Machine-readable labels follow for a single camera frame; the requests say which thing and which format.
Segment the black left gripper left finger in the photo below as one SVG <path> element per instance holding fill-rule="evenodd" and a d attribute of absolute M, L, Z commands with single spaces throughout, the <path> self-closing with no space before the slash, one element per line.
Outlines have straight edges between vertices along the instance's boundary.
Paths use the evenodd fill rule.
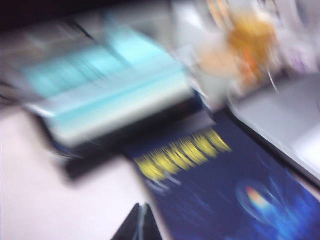
<path fill-rule="evenodd" d="M 135 240 L 140 219 L 141 205 L 136 203 L 124 222 L 121 224 L 112 240 Z"/>

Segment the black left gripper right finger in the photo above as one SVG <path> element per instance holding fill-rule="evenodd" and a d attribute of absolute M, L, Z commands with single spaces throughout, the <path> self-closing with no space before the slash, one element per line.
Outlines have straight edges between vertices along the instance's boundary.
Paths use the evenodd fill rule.
<path fill-rule="evenodd" d="M 145 203 L 141 210 L 141 239 L 162 240 L 160 230 L 149 204 Z"/>

